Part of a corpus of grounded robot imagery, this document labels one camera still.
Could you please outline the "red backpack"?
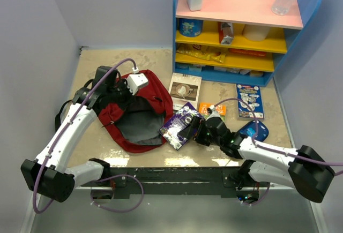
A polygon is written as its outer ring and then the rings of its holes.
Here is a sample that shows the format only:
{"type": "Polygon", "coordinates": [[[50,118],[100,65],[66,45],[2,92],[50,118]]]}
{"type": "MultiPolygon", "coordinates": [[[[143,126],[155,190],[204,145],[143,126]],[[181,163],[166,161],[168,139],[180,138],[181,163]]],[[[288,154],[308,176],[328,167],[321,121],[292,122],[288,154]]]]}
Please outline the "red backpack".
{"type": "Polygon", "coordinates": [[[114,70],[86,102],[112,139],[129,153],[143,153],[163,145],[166,140],[159,130],[173,115],[171,96],[159,78],[150,70],[141,73],[148,79],[148,85],[133,95],[125,110],[116,104],[104,107],[107,88],[118,82],[127,83],[128,75],[122,76],[118,70],[114,70]]]}

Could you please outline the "orange treehouse paperback book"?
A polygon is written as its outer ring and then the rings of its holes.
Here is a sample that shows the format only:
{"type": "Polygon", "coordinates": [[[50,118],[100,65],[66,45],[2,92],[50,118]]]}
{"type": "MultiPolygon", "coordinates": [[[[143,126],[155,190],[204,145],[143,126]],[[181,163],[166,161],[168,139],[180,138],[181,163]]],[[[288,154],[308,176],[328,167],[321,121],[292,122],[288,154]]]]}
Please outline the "orange treehouse paperback book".
{"type": "MultiPolygon", "coordinates": [[[[207,119],[210,115],[210,113],[208,112],[208,109],[210,108],[210,106],[212,106],[212,104],[210,103],[200,103],[199,104],[199,113],[204,117],[204,119],[207,119]]],[[[226,120],[226,106],[224,105],[219,105],[216,106],[216,111],[219,113],[221,119],[225,122],[226,120]]]]}

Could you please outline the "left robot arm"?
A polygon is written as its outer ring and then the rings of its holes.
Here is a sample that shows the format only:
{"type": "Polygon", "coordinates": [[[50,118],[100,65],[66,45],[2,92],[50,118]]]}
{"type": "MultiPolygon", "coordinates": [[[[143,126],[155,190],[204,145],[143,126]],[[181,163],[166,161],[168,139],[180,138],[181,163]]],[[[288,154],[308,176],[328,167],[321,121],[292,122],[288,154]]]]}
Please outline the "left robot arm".
{"type": "Polygon", "coordinates": [[[150,70],[133,69],[121,75],[117,69],[99,66],[95,77],[66,104],[65,118],[55,118],[55,135],[34,159],[25,160],[21,172],[30,190],[53,201],[64,202],[77,186],[111,180],[109,163],[90,159],[68,168],[74,148],[87,128],[99,120],[124,151],[144,153],[162,146],[162,127],[173,116],[173,101],[150,70]]]}

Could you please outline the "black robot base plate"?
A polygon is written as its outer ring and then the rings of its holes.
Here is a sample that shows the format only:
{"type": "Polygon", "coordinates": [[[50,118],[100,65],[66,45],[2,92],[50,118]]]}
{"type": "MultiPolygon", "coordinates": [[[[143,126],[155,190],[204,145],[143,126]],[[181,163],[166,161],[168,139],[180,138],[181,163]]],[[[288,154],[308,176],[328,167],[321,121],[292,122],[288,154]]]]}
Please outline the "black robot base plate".
{"type": "Polygon", "coordinates": [[[220,196],[236,198],[237,193],[247,193],[255,185],[250,181],[232,179],[240,168],[234,167],[112,167],[109,176],[114,179],[114,198],[128,198],[141,194],[135,177],[142,185],[145,195],[220,196]]]}

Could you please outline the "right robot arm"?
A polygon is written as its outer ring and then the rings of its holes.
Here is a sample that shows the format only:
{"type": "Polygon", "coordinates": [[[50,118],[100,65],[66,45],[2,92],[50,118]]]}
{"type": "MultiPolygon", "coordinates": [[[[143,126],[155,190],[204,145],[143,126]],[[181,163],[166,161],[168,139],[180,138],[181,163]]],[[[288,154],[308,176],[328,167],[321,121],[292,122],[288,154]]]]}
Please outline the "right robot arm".
{"type": "Polygon", "coordinates": [[[312,202],[321,203],[335,177],[331,166],[309,146],[282,148],[255,141],[231,132],[220,117],[194,117],[190,126],[196,132],[195,142],[217,145],[230,158],[244,161],[231,176],[238,185],[276,183],[295,189],[312,202]]]}

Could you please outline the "purple paperback book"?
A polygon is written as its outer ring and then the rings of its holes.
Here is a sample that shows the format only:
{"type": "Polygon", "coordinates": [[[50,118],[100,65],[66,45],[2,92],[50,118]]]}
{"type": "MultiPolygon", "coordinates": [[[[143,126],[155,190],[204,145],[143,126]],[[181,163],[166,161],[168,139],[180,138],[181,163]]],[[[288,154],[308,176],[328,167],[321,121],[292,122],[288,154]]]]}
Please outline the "purple paperback book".
{"type": "Polygon", "coordinates": [[[190,140],[180,138],[177,134],[186,126],[190,125],[194,116],[203,117],[189,102],[187,102],[160,128],[160,134],[175,150],[178,151],[190,140]]]}

